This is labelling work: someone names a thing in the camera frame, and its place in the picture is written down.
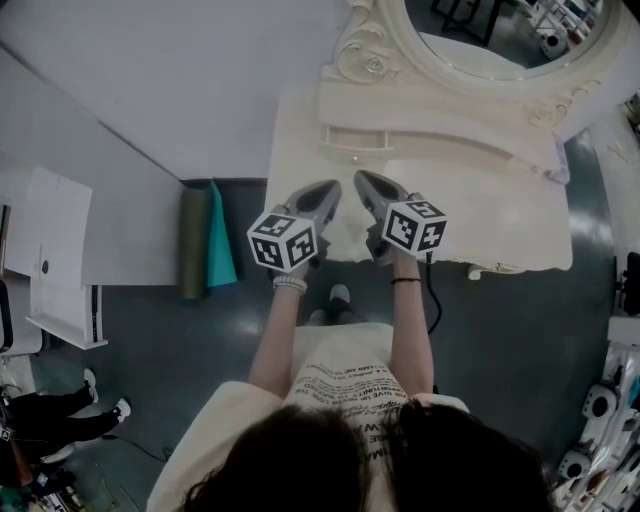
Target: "green roll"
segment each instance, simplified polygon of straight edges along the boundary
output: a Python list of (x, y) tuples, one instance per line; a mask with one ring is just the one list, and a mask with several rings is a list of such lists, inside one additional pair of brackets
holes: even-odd
[(180, 205), (178, 284), (184, 299), (202, 299), (207, 289), (211, 188), (186, 188)]

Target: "teal cloth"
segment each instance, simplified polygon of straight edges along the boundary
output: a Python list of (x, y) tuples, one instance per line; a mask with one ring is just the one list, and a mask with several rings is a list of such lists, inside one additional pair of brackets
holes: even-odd
[(216, 184), (211, 182), (213, 206), (211, 208), (211, 234), (209, 235), (209, 257), (207, 265), (207, 287), (237, 283), (236, 269), (233, 266), (227, 227), (224, 224), (222, 196)]
[(636, 377), (636, 380), (634, 380), (633, 384), (631, 384), (631, 391), (629, 392), (629, 407), (633, 405), (633, 402), (635, 402), (638, 394), (640, 394), (640, 377)]

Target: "cable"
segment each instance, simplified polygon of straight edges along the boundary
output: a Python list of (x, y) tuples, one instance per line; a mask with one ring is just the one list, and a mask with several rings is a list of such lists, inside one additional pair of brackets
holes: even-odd
[(438, 296), (436, 295), (436, 292), (433, 291), (433, 285), (431, 284), (431, 257), (432, 257), (433, 253), (428, 253), (427, 254), (427, 269), (425, 271), (425, 279), (424, 279), (424, 284), (427, 288), (427, 292), (429, 292), (429, 295), (431, 295), (431, 298), (433, 299), (433, 302), (436, 303), (436, 309), (438, 310), (438, 314), (436, 315), (436, 319), (433, 322), (433, 325), (429, 328), (429, 334), (431, 334), (433, 331), (436, 330), (436, 327), (438, 327), (438, 324), (440, 323), (440, 320), (442, 319), (442, 304), (440, 304), (440, 300), (438, 299)]
[(160, 457), (154, 455), (153, 453), (147, 451), (146, 449), (144, 449), (138, 443), (134, 443), (133, 441), (129, 441), (128, 439), (125, 439), (124, 437), (114, 436), (112, 434), (104, 434), (101, 437), (102, 437), (102, 439), (105, 439), (107, 441), (113, 441), (113, 440), (117, 439), (119, 441), (123, 441), (123, 442), (125, 442), (127, 444), (130, 444), (131, 446), (133, 446), (133, 447), (137, 448), (138, 450), (140, 450), (145, 455), (151, 457), (154, 460), (157, 460), (158, 462), (162, 462), (163, 464), (166, 464), (169, 461), (169, 457), (171, 457), (171, 455), (173, 454), (173, 450), (171, 450), (169, 448), (163, 448), (162, 449), (163, 458), (160, 458)]
[(5, 386), (9, 386), (10, 388), (15, 388), (18, 391), (20, 391), (20, 393), (24, 393), (24, 391), (22, 391), (22, 388), (20, 386), (16, 386), (15, 384), (9, 384), (8, 382), (5, 382), (4, 384), (2, 384), (2, 386), (0, 387), (5, 387)]
[(107, 482), (104, 481), (104, 477), (102, 478), (102, 486), (104, 487), (105, 492), (111, 497), (111, 503), (109, 504), (109, 508), (107, 509), (107, 512), (111, 512), (112, 510), (115, 510), (118, 507), (120, 507), (120, 503), (111, 492), (111, 489), (107, 487)]
[(136, 510), (137, 510), (138, 512), (140, 512), (140, 507), (139, 507), (139, 506), (138, 506), (138, 504), (136, 503), (136, 500), (134, 500), (134, 499), (131, 497), (131, 494), (129, 494), (129, 493), (127, 492), (127, 490), (126, 490), (124, 487), (122, 487), (122, 486), (120, 486), (120, 490), (124, 493), (124, 495), (125, 495), (127, 498), (129, 498), (129, 501), (130, 501), (131, 503), (133, 503), (133, 506), (134, 506), (134, 507), (136, 507)]

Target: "shoe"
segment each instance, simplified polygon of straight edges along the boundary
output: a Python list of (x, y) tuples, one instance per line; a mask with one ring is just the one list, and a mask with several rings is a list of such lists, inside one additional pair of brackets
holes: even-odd
[(316, 309), (311, 316), (309, 317), (309, 321), (306, 325), (327, 325), (327, 312), (324, 309)]
[(333, 285), (333, 288), (331, 288), (331, 292), (329, 293), (329, 301), (332, 301), (334, 299), (340, 299), (347, 304), (350, 304), (351, 294), (349, 293), (349, 288), (347, 288), (343, 284)]
[(131, 416), (131, 406), (124, 398), (118, 400), (113, 412), (118, 414), (118, 423), (122, 423), (125, 418)]
[(89, 390), (89, 394), (93, 400), (93, 403), (98, 403), (98, 391), (96, 390), (96, 374), (89, 368), (84, 369), (84, 386)]

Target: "concrete floor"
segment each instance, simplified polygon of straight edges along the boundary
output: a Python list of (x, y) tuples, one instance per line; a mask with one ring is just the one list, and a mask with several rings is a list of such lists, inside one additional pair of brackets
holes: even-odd
[[(447, 29), (441, 31), (445, 17), (431, 11), (433, 0), (405, 0), (409, 17), (419, 32), (446, 37), (461, 43), (482, 46), (476, 39), (463, 30)], [(493, 0), (480, 2), (480, 6), (473, 21), (467, 26), (475, 34), (484, 37), (489, 16), (493, 7)], [(449, 12), (452, 0), (441, 0), (438, 9)], [(464, 20), (469, 16), (472, 2), (461, 2), (456, 9), (455, 19)], [(520, 64), (526, 69), (536, 68), (548, 64), (549, 61), (540, 49), (540, 36), (515, 5), (504, 2), (500, 7), (500, 15), (496, 21), (493, 34), (489, 41), (488, 50), (505, 59)]]
[[(613, 247), (602, 176), (589, 134), (567, 144), (567, 187), (574, 263), (569, 271), (466, 278), (466, 265), (437, 263), (433, 284), (444, 306), (432, 335), (436, 380), (487, 424), (536, 446), (556, 464), (584, 425), (585, 393), (607, 349), (613, 297)], [(171, 287), (104, 290), (107, 347), (69, 345), (33, 357), (39, 389), (66, 392), (84, 366), (98, 376), (101, 404), (121, 395), (133, 415), (116, 433), (161, 455), (173, 448), (214, 390), (244, 379), (264, 326), (272, 290), (252, 260), (245, 232), (261, 212), (265, 183), (219, 183), (240, 275), (238, 284), (186, 302)], [(392, 318), (389, 269), (326, 263), (310, 282), (302, 314), (320, 305), (334, 283), (352, 291), (371, 320)], [(433, 318), (433, 303), (426, 311)], [(162, 464), (119, 441), (103, 441), (68, 461), (96, 510), (106, 510), (101, 479), (122, 508), (143, 508)]]

